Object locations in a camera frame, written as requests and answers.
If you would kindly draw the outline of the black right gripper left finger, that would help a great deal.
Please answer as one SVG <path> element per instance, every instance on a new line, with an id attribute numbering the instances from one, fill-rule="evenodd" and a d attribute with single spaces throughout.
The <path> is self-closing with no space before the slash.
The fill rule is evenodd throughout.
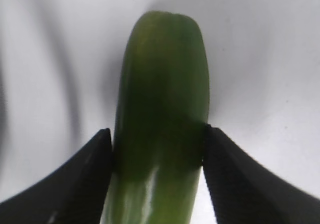
<path id="1" fill-rule="evenodd" d="M 53 173 L 1 202 L 1 223 L 99 223 L 113 167 L 110 135 L 99 130 Z"/>

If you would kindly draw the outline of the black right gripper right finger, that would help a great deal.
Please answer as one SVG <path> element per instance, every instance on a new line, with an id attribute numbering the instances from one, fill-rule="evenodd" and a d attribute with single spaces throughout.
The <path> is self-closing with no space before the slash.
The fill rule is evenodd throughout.
<path id="1" fill-rule="evenodd" d="M 319 223 L 319 199 L 260 165 L 206 125 L 203 170 L 217 223 Z"/>

